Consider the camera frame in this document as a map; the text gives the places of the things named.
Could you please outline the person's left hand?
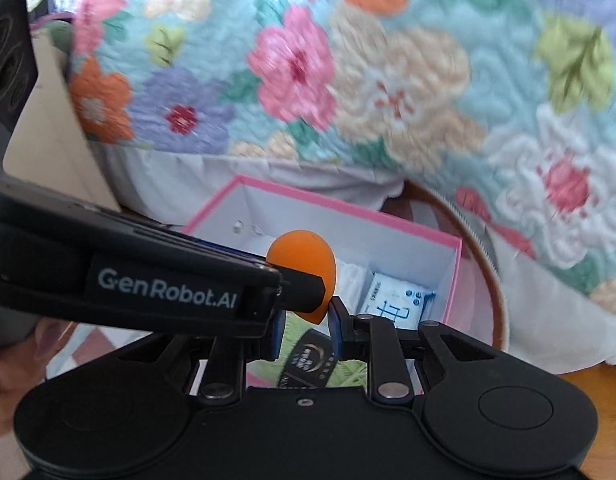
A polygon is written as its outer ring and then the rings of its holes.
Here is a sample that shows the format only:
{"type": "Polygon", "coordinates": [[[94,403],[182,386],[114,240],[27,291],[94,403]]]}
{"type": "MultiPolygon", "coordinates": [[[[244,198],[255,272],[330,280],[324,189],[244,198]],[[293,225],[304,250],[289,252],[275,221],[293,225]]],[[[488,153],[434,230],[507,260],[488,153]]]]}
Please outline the person's left hand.
{"type": "Polygon", "coordinates": [[[25,340],[0,347],[0,437],[12,429],[17,404],[43,381],[48,364],[75,330],[74,322],[40,318],[25,340]]]}

